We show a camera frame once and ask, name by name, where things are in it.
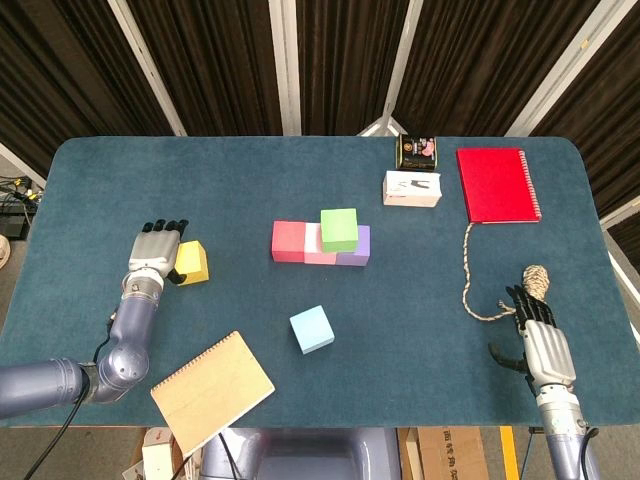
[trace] kraft paper notebook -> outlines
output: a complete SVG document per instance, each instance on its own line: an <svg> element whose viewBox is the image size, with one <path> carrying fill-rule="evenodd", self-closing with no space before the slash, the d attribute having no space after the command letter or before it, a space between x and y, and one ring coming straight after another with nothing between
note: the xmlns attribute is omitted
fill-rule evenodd
<svg viewBox="0 0 640 480"><path fill-rule="evenodd" d="M184 456L192 454L275 390L238 332L151 389Z"/></svg>
<svg viewBox="0 0 640 480"><path fill-rule="evenodd" d="M471 223L540 221L524 151L460 148L458 167Z"/></svg>

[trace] light blue cube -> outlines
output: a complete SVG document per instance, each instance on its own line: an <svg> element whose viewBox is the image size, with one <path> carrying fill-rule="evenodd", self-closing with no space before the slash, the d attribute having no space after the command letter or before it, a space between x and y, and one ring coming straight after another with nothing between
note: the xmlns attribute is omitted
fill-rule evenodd
<svg viewBox="0 0 640 480"><path fill-rule="evenodd" d="M329 345L335 338L321 305L299 313L289 320L303 354Z"/></svg>

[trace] red notebook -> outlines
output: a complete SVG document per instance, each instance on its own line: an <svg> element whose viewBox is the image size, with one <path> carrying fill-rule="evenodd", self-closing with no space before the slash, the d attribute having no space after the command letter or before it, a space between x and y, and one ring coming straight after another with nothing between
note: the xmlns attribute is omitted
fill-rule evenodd
<svg viewBox="0 0 640 480"><path fill-rule="evenodd" d="M471 223L539 222L540 207L519 148L459 148Z"/></svg>

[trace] brown notebook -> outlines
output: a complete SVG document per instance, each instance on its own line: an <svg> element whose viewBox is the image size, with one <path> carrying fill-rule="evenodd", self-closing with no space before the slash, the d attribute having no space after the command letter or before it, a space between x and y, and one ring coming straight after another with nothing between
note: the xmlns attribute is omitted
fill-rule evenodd
<svg viewBox="0 0 640 480"><path fill-rule="evenodd" d="M191 455L275 390L232 332L151 389L184 456Z"/></svg>

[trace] green cube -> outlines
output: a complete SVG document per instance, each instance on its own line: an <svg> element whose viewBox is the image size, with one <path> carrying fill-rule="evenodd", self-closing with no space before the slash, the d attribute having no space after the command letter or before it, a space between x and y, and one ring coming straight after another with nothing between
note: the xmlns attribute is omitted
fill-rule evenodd
<svg viewBox="0 0 640 480"><path fill-rule="evenodd" d="M358 218L355 208L320 211L322 250L326 253L355 252L358 247Z"/></svg>

